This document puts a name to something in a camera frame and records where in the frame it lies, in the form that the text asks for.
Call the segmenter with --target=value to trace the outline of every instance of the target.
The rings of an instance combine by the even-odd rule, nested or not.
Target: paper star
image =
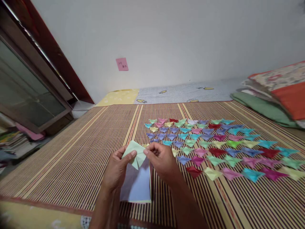
[[[204,174],[210,178],[211,181],[214,181],[215,179],[217,179],[218,177],[220,177],[222,175],[221,172],[219,171],[216,171],[216,170],[213,170],[209,167],[207,167],[205,170],[204,170]]]
[[[223,158],[226,163],[228,165],[230,165],[231,167],[234,167],[238,162],[241,162],[242,159],[239,159],[239,158],[235,158],[235,157],[231,157],[229,155],[226,155],[224,158]]]
[[[254,157],[257,154],[261,154],[261,153],[264,152],[264,151],[260,151],[260,150],[249,149],[249,148],[246,148],[246,147],[241,148],[241,151],[244,154],[247,154],[248,156],[251,156],[251,157]]]
[[[174,134],[167,134],[167,137],[170,139],[170,140],[174,140],[177,135],[174,135]]]
[[[231,149],[231,148],[226,148],[225,149],[226,152],[228,154],[230,154],[232,157],[235,157],[238,153],[241,153],[242,151],[241,150],[235,150],[235,149]]]
[[[228,168],[223,168],[220,172],[230,181],[236,177],[243,177],[242,174]]]
[[[185,157],[185,156],[178,156],[178,157],[176,157],[177,159],[178,159],[178,161],[181,163],[181,164],[183,164],[183,165],[185,165],[187,162],[189,162],[191,159],[190,158],[187,158],[187,157]]]
[[[295,181],[298,181],[300,178],[305,177],[305,172],[301,172],[298,170],[294,170],[291,168],[287,168],[287,167],[281,167],[278,172],[284,173],[284,174],[288,174],[289,177]]]
[[[197,148],[194,150],[194,153],[197,154],[198,156],[202,157],[204,156],[208,151],[201,149],[201,148]]]
[[[285,156],[285,157],[289,157],[291,154],[294,154],[294,153],[298,153],[299,151],[298,150],[295,150],[295,149],[287,149],[287,148],[283,148],[283,147],[275,147],[274,149],[276,150],[279,150],[279,154],[281,154],[282,156]]]
[[[216,148],[210,148],[209,151],[215,155],[216,157],[222,155],[222,154],[225,154],[226,152],[222,149],[216,149]]]
[[[190,152],[192,152],[194,149],[190,149],[188,147],[182,147],[180,148],[181,151],[183,151],[186,155],[189,155]]]
[[[277,142],[274,141],[265,141],[265,140],[258,140],[260,143],[259,146],[265,147],[269,149],[272,145],[276,144]]]
[[[260,158],[248,158],[248,157],[243,157],[242,158],[242,163],[247,165],[247,166],[250,166],[251,168],[255,168],[256,164],[258,162],[260,162]]]
[[[186,170],[194,179],[197,178],[202,173],[201,170],[196,169],[194,166],[187,167]]]
[[[211,142],[205,142],[205,141],[199,141],[199,145],[201,145],[203,148],[208,148],[209,145],[212,144]]]
[[[152,133],[146,133],[146,135],[149,137],[149,139],[152,139],[156,136],[155,134]]]
[[[305,161],[293,160],[288,157],[283,157],[281,159],[281,161],[282,161],[282,164],[289,166],[291,168],[294,168],[294,169],[299,169],[301,165],[305,164]]]
[[[241,172],[241,174],[244,175],[244,177],[248,178],[249,180],[253,181],[254,183],[256,183],[260,177],[265,175],[262,172],[258,172],[258,171],[247,169],[247,168],[244,168],[244,170]]]

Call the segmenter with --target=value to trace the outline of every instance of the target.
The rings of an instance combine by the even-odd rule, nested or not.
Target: striped mat
[[[234,124],[254,128],[253,134],[278,141],[277,146],[300,150],[291,157],[303,159],[304,141],[235,101],[95,107],[6,176],[0,183],[0,196],[90,216],[109,155],[130,140],[148,143],[144,123],[156,118],[236,120]],[[186,172],[192,163],[178,165],[210,228],[304,228],[304,179],[296,182],[285,177],[273,182],[262,177],[255,184],[244,177],[233,181],[220,177],[212,182],[203,174],[193,179]],[[213,167],[205,161],[199,169],[207,166],[227,167],[224,163]],[[233,170],[240,172],[244,167],[238,163]],[[121,222],[176,227],[170,190],[154,170],[152,198],[151,204],[122,202]]]

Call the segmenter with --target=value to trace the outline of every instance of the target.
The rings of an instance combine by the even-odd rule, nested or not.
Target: green origami
[[[239,159],[239,158],[235,158],[235,157],[231,157],[229,155],[226,155],[224,158],[223,158],[226,163],[228,165],[230,165],[231,167],[234,167],[238,162],[241,162],[242,159]]]
[[[212,165],[217,166],[220,163],[226,162],[225,160],[222,160],[220,158],[214,157],[214,156],[207,156],[207,159],[212,163]]]
[[[131,151],[135,150],[137,152],[136,157],[129,162],[133,167],[135,167],[135,169],[139,170],[139,167],[141,167],[141,165],[143,164],[146,155],[143,153],[143,150],[145,150],[145,148],[143,146],[141,146],[140,144],[136,143],[135,141],[130,141],[129,145],[127,146],[123,156],[125,157],[127,154],[129,154]]]

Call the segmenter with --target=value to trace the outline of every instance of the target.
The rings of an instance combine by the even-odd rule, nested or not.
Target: pink origami
[[[242,163],[245,165],[250,166],[251,168],[255,168],[256,163],[258,163],[261,159],[260,158],[249,158],[249,157],[243,157]]]
[[[235,135],[229,135],[228,139],[238,142],[240,139],[244,138],[244,136],[235,136]]]
[[[195,149],[195,150],[194,150],[194,153],[197,154],[198,156],[203,156],[203,155],[205,155],[207,152],[208,152],[208,150],[204,150],[204,149],[201,149],[201,148],[198,148],[198,149]]]
[[[197,156],[192,157],[192,162],[197,166],[200,166],[204,160],[205,159],[201,157],[197,157]]]
[[[228,168],[223,168],[220,172],[229,180],[233,180],[236,177],[243,177],[242,174]]]
[[[191,132],[194,134],[199,134],[201,132],[202,128],[198,128],[198,129],[192,129]]]

